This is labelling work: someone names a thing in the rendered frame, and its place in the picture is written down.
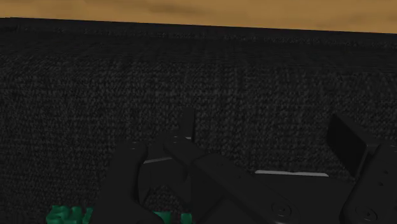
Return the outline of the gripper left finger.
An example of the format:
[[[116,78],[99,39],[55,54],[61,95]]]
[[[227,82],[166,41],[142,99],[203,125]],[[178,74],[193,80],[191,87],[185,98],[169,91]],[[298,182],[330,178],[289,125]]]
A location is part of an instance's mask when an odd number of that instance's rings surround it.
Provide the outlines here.
[[[298,209],[227,158],[192,141],[195,112],[185,108],[179,129],[147,148],[128,140],[116,148],[90,224],[166,224],[143,207],[151,188],[168,185],[195,224],[299,224]]]

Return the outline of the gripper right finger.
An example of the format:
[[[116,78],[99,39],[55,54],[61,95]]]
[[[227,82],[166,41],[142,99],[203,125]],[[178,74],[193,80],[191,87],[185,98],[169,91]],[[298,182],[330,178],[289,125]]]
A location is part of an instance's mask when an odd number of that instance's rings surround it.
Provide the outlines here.
[[[397,224],[397,143],[381,141],[350,118],[331,116],[326,141],[356,179],[341,224]]]

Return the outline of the dark grey fabric sofa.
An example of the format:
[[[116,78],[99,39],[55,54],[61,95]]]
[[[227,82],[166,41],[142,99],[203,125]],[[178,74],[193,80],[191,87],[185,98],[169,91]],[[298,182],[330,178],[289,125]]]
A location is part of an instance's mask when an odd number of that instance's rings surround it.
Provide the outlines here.
[[[0,220],[91,206],[116,145],[186,106],[196,143],[246,171],[353,183],[327,123],[397,142],[397,34],[0,18]]]

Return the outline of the green lumpy object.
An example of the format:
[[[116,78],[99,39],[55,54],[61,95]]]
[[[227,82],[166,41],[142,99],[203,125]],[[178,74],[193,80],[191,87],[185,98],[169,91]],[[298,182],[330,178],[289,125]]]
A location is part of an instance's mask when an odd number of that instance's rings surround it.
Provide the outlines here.
[[[87,207],[83,211],[79,206],[52,206],[45,220],[46,224],[89,224],[92,213],[92,207]],[[154,211],[154,213],[161,217],[164,224],[172,224],[171,212]],[[181,213],[179,222],[180,224],[196,224],[190,213]]]

